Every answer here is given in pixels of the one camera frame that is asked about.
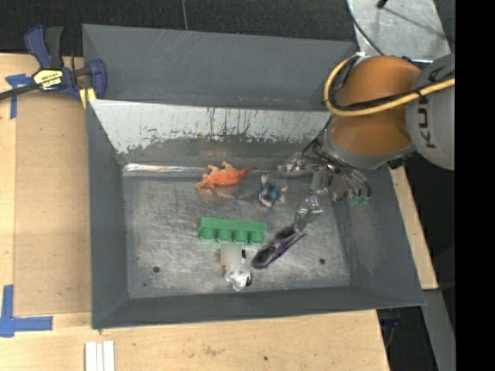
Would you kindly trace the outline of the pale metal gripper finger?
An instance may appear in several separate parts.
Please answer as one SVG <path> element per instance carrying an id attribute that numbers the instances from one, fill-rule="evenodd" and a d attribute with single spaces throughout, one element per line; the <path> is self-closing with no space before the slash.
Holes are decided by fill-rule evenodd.
<path id="1" fill-rule="evenodd" d="M 317 197 L 310 197 L 296 207 L 294 228 L 303 231 L 306 226 L 323 214 L 323 208 Z"/>
<path id="2" fill-rule="evenodd" d="M 281 162 L 277 167 L 277 176 L 279 178 L 295 178 L 304 175 L 310 175 L 314 171 L 311 160 L 297 152 L 290 155 L 286 160 Z"/>

